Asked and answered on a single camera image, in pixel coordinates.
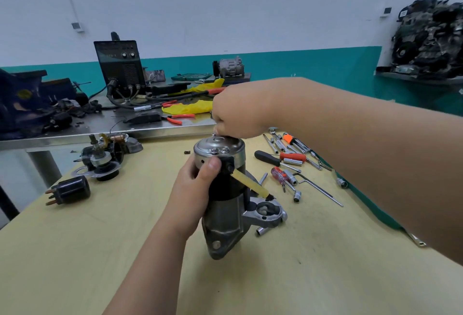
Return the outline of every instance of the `black-handled screwdriver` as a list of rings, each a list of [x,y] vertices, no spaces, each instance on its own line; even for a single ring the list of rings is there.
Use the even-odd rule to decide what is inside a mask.
[[[254,156],[256,159],[263,161],[264,163],[269,163],[272,164],[273,166],[285,166],[288,169],[294,170],[295,172],[301,173],[299,169],[296,169],[292,166],[286,165],[285,163],[282,163],[279,158],[275,158],[271,154],[268,154],[264,151],[255,151]]]

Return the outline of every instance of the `workbench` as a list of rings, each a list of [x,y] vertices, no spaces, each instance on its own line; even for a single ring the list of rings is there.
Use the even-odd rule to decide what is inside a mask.
[[[20,213],[0,231],[0,313],[101,314],[197,140],[145,141],[119,176],[90,180],[89,199],[45,206],[43,195]],[[268,145],[262,136],[245,142],[246,169],[260,179],[272,166],[253,153]],[[307,183],[294,203],[269,175],[263,186],[287,221],[261,237],[252,227],[217,261],[199,226],[185,250],[178,314],[462,313],[463,267],[379,222],[334,172],[306,163],[302,173],[344,207]]]

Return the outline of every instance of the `wall outlet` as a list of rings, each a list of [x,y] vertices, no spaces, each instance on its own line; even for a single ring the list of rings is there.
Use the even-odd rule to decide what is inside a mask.
[[[80,24],[80,22],[73,22],[71,25],[72,25],[72,28],[74,29],[74,31],[76,31],[76,32],[85,32],[85,30],[82,27],[82,25]]]
[[[385,18],[391,14],[392,7],[386,7],[383,9],[382,14],[380,15],[381,18]]]

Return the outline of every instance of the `stainless steel table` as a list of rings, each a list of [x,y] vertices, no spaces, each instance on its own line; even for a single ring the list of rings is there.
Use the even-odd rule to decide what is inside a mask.
[[[0,141],[0,150],[29,149],[28,154],[45,185],[50,187],[61,178],[49,148],[65,144],[88,144],[90,134],[129,133],[135,138],[159,138],[172,136],[190,136],[210,134],[215,121],[209,113],[197,114],[196,119],[181,119],[183,125],[173,125],[161,121],[145,125],[129,125],[123,121],[135,116],[131,110],[106,110],[102,113],[88,114],[83,119],[73,119],[73,125],[60,132],[49,132],[43,136]],[[76,127],[76,122],[84,123]]]

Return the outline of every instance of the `teal wall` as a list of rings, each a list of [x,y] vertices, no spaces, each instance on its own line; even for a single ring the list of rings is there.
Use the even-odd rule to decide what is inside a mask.
[[[337,49],[293,50],[240,54],[245,70],[252,72],[252,80],[264,80],[291,75],[310,78],[340,89],[408,104],[427,106],[436,89],[416,87],[411,90],[402,81],[373,76],[381,47],[356,47]],[[200,55],[171,58],[143,59],[149,70],[163,69],[166,77],[182,73],[211,72],[212,61],[232,58],[235,55]],[[69,64],[29,65],[4,67],[9,72],[45,69],[45,80],[71,78],[72,81],[91,84],[81,86],[87,94],[104,87],[103,76],[97,62]],[[434,102],[435,109],[463,115],[459,95],[448,95]]]

